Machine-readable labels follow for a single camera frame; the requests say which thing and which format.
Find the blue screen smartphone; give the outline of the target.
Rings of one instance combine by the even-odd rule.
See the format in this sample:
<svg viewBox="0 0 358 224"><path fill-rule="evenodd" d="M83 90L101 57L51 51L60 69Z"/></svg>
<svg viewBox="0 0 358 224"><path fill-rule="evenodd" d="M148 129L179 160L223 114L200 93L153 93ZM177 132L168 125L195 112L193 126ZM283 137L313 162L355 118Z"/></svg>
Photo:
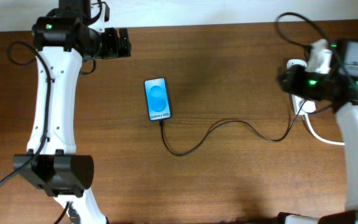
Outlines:
<svg viewBox="0 0 358 224"><path fill-rule="evenodd" d="M144 82L148 116L151 121L159 121L172 117L170 99L166 80L156 78Z"/></svg>

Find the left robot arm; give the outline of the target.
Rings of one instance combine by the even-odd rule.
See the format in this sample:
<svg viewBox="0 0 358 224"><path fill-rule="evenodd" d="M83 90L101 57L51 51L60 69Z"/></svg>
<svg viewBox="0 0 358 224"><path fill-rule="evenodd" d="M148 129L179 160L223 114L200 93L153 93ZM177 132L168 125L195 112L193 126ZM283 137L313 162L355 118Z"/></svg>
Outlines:
<svg viewBox="0 0 358 224"><path fill-rule="evenodd" d="M38 69L34 125L14 168L64 207L72 223L107 223L93 195L94 162L78 155L73 129L76 84L85 61L128 57L125 28L108 28L104 1L60 1L32 28Z"/></svg>

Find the white power strip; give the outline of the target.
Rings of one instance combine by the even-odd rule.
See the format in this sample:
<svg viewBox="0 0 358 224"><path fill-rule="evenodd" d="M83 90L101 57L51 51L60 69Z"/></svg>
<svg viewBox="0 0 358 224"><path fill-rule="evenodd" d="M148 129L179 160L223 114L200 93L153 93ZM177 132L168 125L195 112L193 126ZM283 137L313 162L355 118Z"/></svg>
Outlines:
<svg viewBox="0 0 358 224"><path fill-rule="evenodd" d="M301 65L302 67L306 67L307 63L301 59L291 59L287 62L287 69L291 68L294 65ZM296 95L292 95L291 99L295 114L304 116L306 114L310 114L316 111L316 105L313 101L305 101L303 98Z"/></svg>

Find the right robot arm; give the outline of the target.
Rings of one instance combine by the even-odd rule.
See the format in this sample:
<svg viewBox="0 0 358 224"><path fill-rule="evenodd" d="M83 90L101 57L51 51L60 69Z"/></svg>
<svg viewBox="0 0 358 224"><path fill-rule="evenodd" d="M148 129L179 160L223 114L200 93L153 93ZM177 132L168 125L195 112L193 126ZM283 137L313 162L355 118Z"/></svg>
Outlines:
<svg viewBox="0 0 358 224"><path fill-rule="evenodd" d="M279 213L278 223L358 223L358 41L342 40L338 47L345 48L346 58L352 63L337 62L334 49L327 40L311 45L311 55L306 65L288 65L287 71L278 76L281 89L306 101L330 101L339 126L347 170L347 200L345 210L321 218L292 213Z"/></svg>

